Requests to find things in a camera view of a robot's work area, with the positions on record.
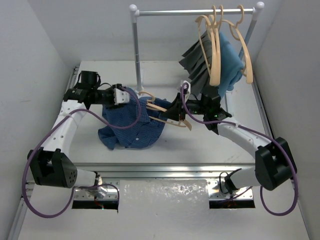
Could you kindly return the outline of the blue plaid button shirt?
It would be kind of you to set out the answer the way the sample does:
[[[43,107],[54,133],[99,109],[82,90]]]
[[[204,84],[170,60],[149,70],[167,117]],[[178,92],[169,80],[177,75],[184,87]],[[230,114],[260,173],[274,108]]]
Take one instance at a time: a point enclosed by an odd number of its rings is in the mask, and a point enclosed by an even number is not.
[[[99,139],[108,149],[113,150],[117,145],[131,149],[144,149],[159,139],[167,118],[163,117],[160,111],[147,109],[149,99],[146,96],[139,98],[141,115],[134,126],[118,129],[107,125],[98,130]],[[124,107],[116,109],[104,107],[102,117],[111,125],[126,127],[137,119],[138,111],[137,102],[131,97],[130,102]]]

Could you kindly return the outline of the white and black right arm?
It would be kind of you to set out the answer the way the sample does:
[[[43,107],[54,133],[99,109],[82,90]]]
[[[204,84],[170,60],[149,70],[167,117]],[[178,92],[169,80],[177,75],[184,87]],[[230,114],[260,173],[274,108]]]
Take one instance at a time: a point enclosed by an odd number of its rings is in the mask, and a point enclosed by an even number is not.
[[[265,135],[239,125],[237,120],[221,107],[217,88],[203,91],[199,100],[189,99],[185,102],[178,93],[161,116],[182,121],[187,113],[202,115],[208,130],[231,140],[254,158],[253,167],[239,168],[225,176],[223,184],[228,193],[251,186],[261,186],[272,191],[297,173],[287,141],[282,137],[268,139]]]

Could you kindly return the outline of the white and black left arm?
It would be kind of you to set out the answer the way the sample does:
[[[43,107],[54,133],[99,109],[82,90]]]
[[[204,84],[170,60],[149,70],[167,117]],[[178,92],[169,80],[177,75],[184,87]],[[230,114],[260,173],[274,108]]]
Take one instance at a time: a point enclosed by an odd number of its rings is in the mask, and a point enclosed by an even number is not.
[[[40,186],[92,187],[94,171],[77,168],[69,158],[72,140],[91,105],[113,103],[114,91],[100,90],[101,77],[95,71],[81,71],[77,83],[63,96],[59,115],[51,132],[28,155],[35,183]]]

